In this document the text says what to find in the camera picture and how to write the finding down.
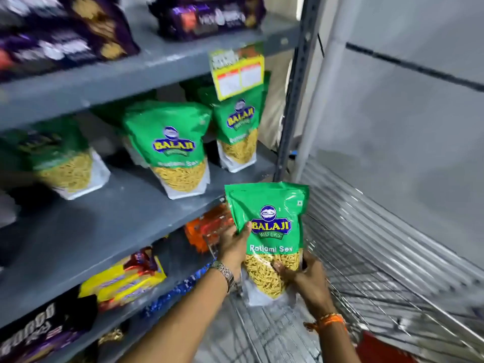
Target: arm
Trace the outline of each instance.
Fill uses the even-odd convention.
[[[220,261],[240,277],[251,224],[239,235],[235,226],[220,239]],[[120,363],[189,363],[197,352],[205,330],[214,319],[227,295],[227,281],[213,268],[200,279],[193,291],[184,296],[142,339],[120,360]]]
[[[274,269],[282,279],[294,283],[313,317],[319,318],[337,313],[326,282],[323,264],[308,251],[304,252],[307,268],[304,271],[292,271],[277,262]],[[319,331],[319,343],[325,363],[360,363],[348,332],[342,323],[334,322]]]

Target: price tag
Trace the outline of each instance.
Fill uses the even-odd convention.
[[[233,97],[264,82],[262,43],[210,54],[210,70],[218,100]]]

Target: hand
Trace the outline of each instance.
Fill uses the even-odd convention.
[[[329,313],[337,313],[331,299],[323,264],[309,251],[304,250],[302,257],[307,264],[306,270],[289,270],[281,262],[274,262],[274,269],[282,280],[296,286],[308,311],[315,319]]]
[[[240,266],[245,261],[247,238],[249,238],[251,230],[252,224],[247,222],[239,234],[235,234],[237,227],[233,225],[220,236],[218,259],[234,274],[235,280],[240,278]]]

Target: metal watch strap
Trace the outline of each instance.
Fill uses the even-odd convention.
[[[210,267],[219,270],[224,276],[225,280],[227,280],[227,293],[228,293],[234,283],[234,274],[232,274],[232,272],[227,268],[227,266],[225,266],[219,260],[215,260]]]

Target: forearm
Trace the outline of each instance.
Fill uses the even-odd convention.
[[[189,363],[227,295],[227,281],[220,271],[209,269],[195,288],[183,297],[121,363]]]
[[[360,363],[345,325],[332,323],[319,332],[321,354],[325,363]]]

